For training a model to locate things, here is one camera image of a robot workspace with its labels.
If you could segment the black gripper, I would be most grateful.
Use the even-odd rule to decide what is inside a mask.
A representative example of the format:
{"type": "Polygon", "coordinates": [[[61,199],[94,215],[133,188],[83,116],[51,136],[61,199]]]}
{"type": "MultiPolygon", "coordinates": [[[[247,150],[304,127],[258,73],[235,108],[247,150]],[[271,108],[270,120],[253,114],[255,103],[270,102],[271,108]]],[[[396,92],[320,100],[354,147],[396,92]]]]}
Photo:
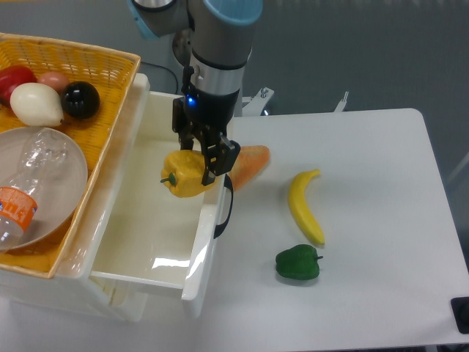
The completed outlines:
{"type": "MultiPolygon", "coordinates": [[[[184,79],[188,78],[188,68],[184,68],[184,79]]],[[[201,146],[204,157],[202,185],[208,186],[218,176],[230,172],[240,153],[240,145],[227,137],[227,125],[233,117],[237,93],[226,98],[200,96],[200,108],[188,108],[185,96],[173,99],[172,130],[178,135],[181,150],[192,150],[194,140],[201,146]]]]}

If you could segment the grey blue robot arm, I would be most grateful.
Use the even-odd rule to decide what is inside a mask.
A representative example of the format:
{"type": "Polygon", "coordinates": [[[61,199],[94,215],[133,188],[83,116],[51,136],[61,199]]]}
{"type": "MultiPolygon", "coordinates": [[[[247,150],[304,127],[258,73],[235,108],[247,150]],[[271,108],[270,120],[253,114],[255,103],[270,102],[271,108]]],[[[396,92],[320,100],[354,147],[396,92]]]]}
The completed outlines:
{"type": "Polygon", "coordinates": [[[190,59],[183,66],[181,97],[173,101],[172,128],[183,150],[198,141],[201,183],[229,172],[240,146],[227,126],[242,97],[245,66],[262,1],[129,1],[144,34],[162,37],[189,30],[190,59]]]}

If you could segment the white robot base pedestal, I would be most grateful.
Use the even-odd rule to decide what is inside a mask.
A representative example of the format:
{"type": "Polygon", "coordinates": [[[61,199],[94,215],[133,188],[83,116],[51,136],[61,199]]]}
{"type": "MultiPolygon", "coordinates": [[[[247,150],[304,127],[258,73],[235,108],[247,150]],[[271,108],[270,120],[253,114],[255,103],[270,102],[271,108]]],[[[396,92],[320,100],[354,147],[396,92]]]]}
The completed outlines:
{"type": "Polygon", "coordinates": [[[234,103],[235,117],[242,115],[242,83],[245,65],[251,55],[254,33],[238,32],[235,38],[234,52],[241,55],[241,63],[236,65],[222,65],[209,63],[197,56],[192,50],[190,29],[184,29],[175,34],[172,49],[177,61],[188,68],[188,78],[184,79],[182,93],[185,96],[185,105],[188,108],[200,108],[203,94],[211,98],[226,98],[237,93],[234,103]]]}

